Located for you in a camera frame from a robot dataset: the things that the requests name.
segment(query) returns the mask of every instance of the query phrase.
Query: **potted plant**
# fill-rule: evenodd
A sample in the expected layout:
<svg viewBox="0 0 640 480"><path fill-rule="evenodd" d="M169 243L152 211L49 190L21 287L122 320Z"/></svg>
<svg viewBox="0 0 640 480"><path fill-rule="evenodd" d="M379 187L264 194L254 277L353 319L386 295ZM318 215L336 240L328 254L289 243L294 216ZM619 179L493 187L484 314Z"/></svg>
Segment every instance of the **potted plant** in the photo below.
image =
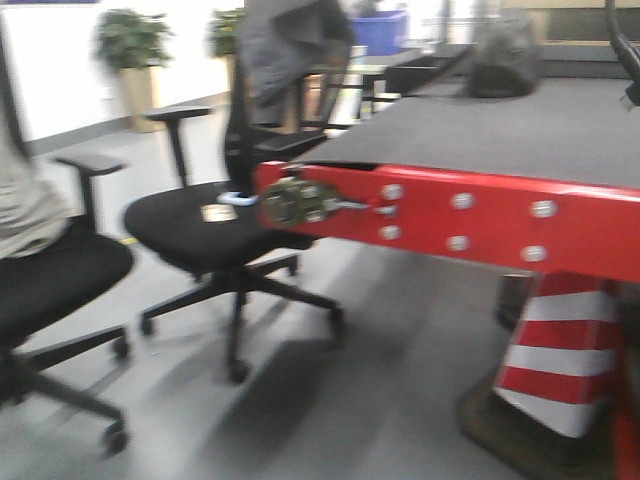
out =
<svg viewBox="0 0 640 480"><path fill-rule="evenodd" d="M112 9L102 14L97 27L96 56L120 76L134 129L140 132L159 128L141 113L159 106L158 71L171 60L165 42L173 33L164 17L129 8Z"/></svg>
<svg viewBox="0 0 640 480"><path fill-rule="evenodd" d="M209 22L208 44L214 57L222 57L227 64L229 88L233 85L233 64L236 53L236 29L244 17L244 8L214 10Z"/></svg>

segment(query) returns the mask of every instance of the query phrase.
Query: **chair armrest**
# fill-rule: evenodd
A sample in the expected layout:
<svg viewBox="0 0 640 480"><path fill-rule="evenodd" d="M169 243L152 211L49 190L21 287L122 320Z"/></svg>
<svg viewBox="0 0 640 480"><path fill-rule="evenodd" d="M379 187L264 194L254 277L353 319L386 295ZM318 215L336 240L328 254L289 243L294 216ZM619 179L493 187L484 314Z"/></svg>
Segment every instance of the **chair armrest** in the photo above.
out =
<svg viewBox="0 0 640 480"><path fill-rule="evenodd" d="M212 112L211 107L202 106L173 106L147 110L142 115L156 122L176 122L183 118L202 117Z"/></svg>
<svg viewBox="0 0 640 480"><path fill-rule="evenodd" d="M161 107L147 110L143 115L149 120L156 122L164 122L167 126L169 141L171 142L171 150L173 151L173 159L175 162L180 183L183 187L189 185L187 164L185 161L184 151L182 149L182 141L180 140L180 121L184 118L202 117L211 113L213 108L201 106L173 106Z"/></svg>
<svg viewBox="0 0 640 480"><path fill-rule="evenodd" d="M84 207L83 222L93 231L97 230L96 208L93 196L92 177L108 175L118 170L122 170L126 165L117 158L97 153L73 153L70 155L56 157L56 163L69 165L76 169L80 191L82 192L82 203Z"/></svg>
<svg viewBox="0 0 640 480"><path fill-rule="evenodd" d="M122 170L126 166L118 158L96 153L74 153L64 157L56 157L54 161L77 168L78 172L89 177L108 175Z"/></svg>
<svg viewBox="0 0 640 480"><path fill-rule="evenodd" d="M327 139L322 132L297 132L280 135L255 146L256 150L281 160L296 157Z"/></svg>

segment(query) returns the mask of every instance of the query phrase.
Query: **red steel beam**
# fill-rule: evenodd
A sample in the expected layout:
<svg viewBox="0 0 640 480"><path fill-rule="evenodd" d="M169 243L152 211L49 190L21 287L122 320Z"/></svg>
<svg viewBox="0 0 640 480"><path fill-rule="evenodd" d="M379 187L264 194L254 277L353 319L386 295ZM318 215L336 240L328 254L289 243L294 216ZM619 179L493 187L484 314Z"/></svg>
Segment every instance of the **red steel beam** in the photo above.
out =
<svg viewBox="0 0 640 480"><path fill-rule="evenodd" d="M258 191L287 176L285 167L260 165ZM371 171L304 165L296 175L368 205L299 224L291 228L296 232L542 273L640 281L640 190L384 164ZM401 198L386 200L388 185L400 186ZM396 215L377 213L381 206L396 206Z"/></svg>

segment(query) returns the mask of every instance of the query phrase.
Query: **green plant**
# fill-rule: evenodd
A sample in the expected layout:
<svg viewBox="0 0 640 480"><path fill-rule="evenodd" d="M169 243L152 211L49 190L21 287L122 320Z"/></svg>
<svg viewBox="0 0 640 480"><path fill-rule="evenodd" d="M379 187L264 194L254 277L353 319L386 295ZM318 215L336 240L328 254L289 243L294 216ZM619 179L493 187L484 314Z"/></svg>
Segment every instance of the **green plant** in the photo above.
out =
<svg viewBox="0 0 640 480"><path fill-rule="evenodd" d="M164 17L142 15L129 8L107 10L98 23L96 56L114 72L166 65L172 57L164 43L173 32Z"/></svg>
<svg viewBox="0 0 640 480"><path fill-rule="evenodd" d="M209 22L209 47L214 57L235 53L236 27L244 16L244 8L214 10Z"/></svg>

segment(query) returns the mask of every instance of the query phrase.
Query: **red and white striped cone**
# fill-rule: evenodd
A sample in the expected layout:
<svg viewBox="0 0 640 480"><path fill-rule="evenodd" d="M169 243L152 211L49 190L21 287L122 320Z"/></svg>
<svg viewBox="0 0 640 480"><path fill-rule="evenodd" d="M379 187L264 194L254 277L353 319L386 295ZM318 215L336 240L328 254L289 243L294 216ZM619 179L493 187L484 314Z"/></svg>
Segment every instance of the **red and white striped cone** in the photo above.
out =
<svg viewBox="0 0 640 480"><path fill-rule="evenodd" d="M616 369L614 282L546 275L529 299L494 391L551 430L582 437Z"/></svg>

